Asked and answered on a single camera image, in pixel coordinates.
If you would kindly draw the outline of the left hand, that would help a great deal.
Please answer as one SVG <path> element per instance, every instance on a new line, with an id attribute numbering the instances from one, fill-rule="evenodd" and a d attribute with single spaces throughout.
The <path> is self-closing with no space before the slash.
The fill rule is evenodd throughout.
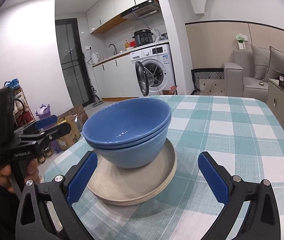
<path id="1" fill-rule="evenodd" d="M 4 187 L 10 193 L 15 193 L 9 178 L 11 173 L 10 165 L 0 167 L 0 186 Z M 28 163 L 28 166 L 26 167 L 26 174 L 27 176 L 24 178 L 25 183 L 28 180 L 33 180 L 37 183 L 40 183 L 37 159 L 33 159 Z"/>

